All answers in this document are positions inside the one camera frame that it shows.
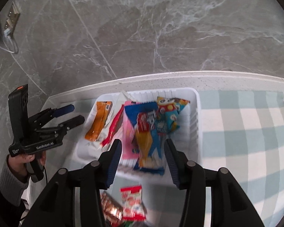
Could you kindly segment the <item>grey sleeve forearm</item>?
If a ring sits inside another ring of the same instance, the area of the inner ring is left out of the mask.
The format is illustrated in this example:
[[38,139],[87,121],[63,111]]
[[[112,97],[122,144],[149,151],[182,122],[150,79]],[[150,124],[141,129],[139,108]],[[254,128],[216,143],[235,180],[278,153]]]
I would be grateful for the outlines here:
[[12,205],[18,207],[21,203],[21,196],[29,185],[28,175],[21,176],[9,165],[9,155],[3,165],[0,174],[0,192],[2,196]]

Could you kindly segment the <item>person's left hand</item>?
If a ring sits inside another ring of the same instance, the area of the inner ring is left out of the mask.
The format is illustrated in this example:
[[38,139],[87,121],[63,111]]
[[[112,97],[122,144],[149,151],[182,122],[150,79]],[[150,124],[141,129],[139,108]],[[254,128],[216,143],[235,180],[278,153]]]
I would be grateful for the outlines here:
[[19,180],[24,179],[27,176],[26,164],[35,159],[35,154],[20,154],[15,157],[8,156],[7,165],[12,174]]

